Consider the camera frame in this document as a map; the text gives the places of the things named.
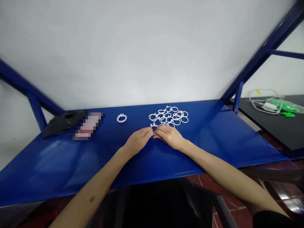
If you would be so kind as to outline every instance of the black surface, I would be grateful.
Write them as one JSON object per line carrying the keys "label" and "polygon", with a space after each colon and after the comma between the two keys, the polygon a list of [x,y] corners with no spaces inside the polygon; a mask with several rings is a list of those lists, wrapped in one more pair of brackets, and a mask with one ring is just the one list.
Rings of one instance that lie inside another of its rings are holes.
{"label": "black surface", "polygon": [[[259,97],[256,100],[266,98],[270,97]],[[285,96],[284,100],[304,106],[304,95]],[[304,148],[304,114],[295,113],[295,117],[285,117],[281,114],[272,115],[260,112],[253,107],[249,98],[241,99],[239,109],[290,150]]]}

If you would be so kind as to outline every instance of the blue metal beam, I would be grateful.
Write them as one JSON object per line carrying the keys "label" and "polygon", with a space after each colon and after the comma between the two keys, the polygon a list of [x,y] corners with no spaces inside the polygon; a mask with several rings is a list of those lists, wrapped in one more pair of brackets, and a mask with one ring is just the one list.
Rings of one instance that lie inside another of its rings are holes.
{"label": "blue metal beam", "polygon": [[234,99],[233,108],[232,108],[232,111],[234,111],[235,114],[238,113],[238,107],[239,107],[240,101],[241,101],[243,85],[244,85],[244,81],[241,81],[241,83],[239,84],[239,86],[237,88],[237,92],[235,93],[235,99]]}
{"label": "blue metal beam", "polygon": [[302,53],[295,53],[295,52],[286,52],[286,51],[278,51],[270,49],[268,54],[274,54],[274,55],[280,55],[280,56],[286,56],[290,58],[296,58],[296,59],[303,59],[304,60],[304,54]]}
{"label": "blue metal beam", "polygon": [[254,54],[251,60],[243,68],[228,90],[221,97],[221,101],[226,103],[236,93],[237,87],[244,83],[260,68],[260,66],[270,57],[268,51],[277,49],[280,44],[292,33],[292,31],[304,19],[304,1],[299,0],[281,20],[274,31],[269,35],[263,45]]}
{"label": "blue metal beam", "polygon": [[30,93],[27,94],[27,97],[28,97],[29,103],[31,104],[33,113],[36,117],[38,126],[42,132],[42,131],[44,131],[44,129],[47,126],[47,121],[45,120],[40,103],[39,103],[38,99]]}
{"label": "blue metal beam", "polygon": [[2,60],[0,60],[0,79],[25,96],[27,96],[28,93],[31,93],[36,97],[36,99],[38,99],[41,106],[53,115],[59,115],[64,112],[58,105],[43,95],[37,88],[35,88]]}

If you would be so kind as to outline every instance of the white wall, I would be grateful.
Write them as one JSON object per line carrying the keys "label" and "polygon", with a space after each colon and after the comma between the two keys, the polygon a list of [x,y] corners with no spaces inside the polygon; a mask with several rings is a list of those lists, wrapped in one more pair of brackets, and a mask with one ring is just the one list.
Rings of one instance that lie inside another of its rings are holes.
{"label": "white wall", "polygon": [[64,109],[219,99],[295,1],[0,2],[0,58]]}
{"label": "white wall", "polygon": [[[43,110],[47,122],[53,115]],[[0,170],[39,133],[28,99],[0,80]]]}
{"label": "white wall", "polygon": [[[304,22],[280,45],[278,50],[304,53]],[[242,97],[255,89],[273,89],[279,95],[304,94],[304,60],[272,55],[244,84]],[[275,96],[261,91],[260,96]]]}

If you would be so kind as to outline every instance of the hand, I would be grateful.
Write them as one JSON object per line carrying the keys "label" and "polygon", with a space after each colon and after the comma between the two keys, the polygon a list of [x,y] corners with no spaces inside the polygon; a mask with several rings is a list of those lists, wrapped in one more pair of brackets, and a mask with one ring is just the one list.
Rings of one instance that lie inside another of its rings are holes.
{"label": "hand", "polygon": [[133,157],[137,154],[148,142],[153,135],[153,130],[149,127],[135,131],[127,140],[126,144],[121,148],[123,153]]}
{"label": "hand", "polygon": [[167,125],[158,127],[154,131],[153,138],[159,138],[171,146],[173,149],[182,150],[187,140],[174,128]]}

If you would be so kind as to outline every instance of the green object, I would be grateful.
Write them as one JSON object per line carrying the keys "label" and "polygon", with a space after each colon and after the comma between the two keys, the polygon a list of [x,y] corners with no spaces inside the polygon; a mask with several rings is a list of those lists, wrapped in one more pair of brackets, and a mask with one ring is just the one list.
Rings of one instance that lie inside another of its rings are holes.
{"label": "green object", "polygon": [[295,114],[291,113],[291,112],[281,112],[280,114],[286,116],[286,117],[295,117]]}
{"label": "green object", "polygon": [[[270,104],[273,104],[276,106],[276,109],[279,110],[280,106],[281,106],[281,100],[277,100],[277,99],[269,99],[268,102]],[[282,103],[282,111],[285,112],[294,112],[294,113],[300,113],[300,110],[297,108],[297,105],[294,103],[291,103],[289,101],[283,101]]]}

